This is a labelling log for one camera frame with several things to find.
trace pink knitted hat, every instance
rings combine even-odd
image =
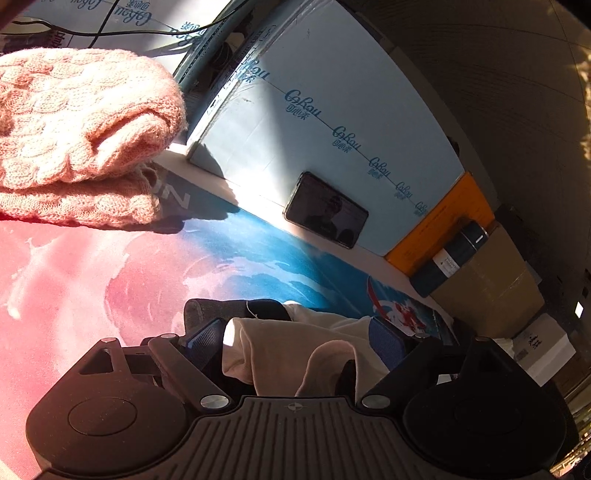
[[[142,167],[184,127],[156,61],[125,50],[37,48],[0,57],[0,211],[122,226],[158,213]]]

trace black thermos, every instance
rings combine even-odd
[[[428,297],[438,286],[460,270],[460,267],[472,258],[487,239],[486,231],[471,220],[444,248],[410,277],[410,284],[421,297]]]

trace bottle label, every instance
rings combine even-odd
[[[447,278],[460,270],[460,266],[444,248],[433,257],[433,261]]]

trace metal screw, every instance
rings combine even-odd
[[[365,397],[361,404],[365,408],[371,408],[372,410],[382,410],[390,406],[390,399],[383,395],[368,395]]]
[[[219,410],[227,407],[229,403],[230,399],[223,395],[207,395],[201,399],[201,406],[209,410]]]

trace black phone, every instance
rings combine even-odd
[[[283,216],[343,247],[353,248],[369,212],[305,171],[295,185]]]

